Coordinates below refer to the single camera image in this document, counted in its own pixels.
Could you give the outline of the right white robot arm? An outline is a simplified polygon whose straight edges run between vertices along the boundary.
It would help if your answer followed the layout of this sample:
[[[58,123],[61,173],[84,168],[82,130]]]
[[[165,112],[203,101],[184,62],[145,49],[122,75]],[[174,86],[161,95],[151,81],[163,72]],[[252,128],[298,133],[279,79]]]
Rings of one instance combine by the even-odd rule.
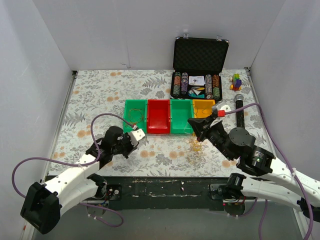
[[[309,219],[320,220],[320,182],[299,171],[291,172],[279,158],[255,144],[255,137],[242,127],[226,132],[215,117],[189,118],[197,140],[208,140],[229,161],[237,161],[243,173],[232,173],[216,195],[237,199],[262,198],[300,211]]]

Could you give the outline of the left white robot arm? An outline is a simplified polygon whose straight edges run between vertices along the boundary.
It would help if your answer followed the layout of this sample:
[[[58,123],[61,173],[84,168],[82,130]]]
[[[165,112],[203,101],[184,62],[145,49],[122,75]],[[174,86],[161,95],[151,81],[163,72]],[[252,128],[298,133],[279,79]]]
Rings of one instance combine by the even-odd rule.
[[[44,183],[33,183],[27,191],[20,216],[41,234],[47,234],[64,213],[82,201],[108,200],[114,188],[97,172],[116,155],[127,158],[145,136],[137,126],[130,132],[111,126],[75,166]]]

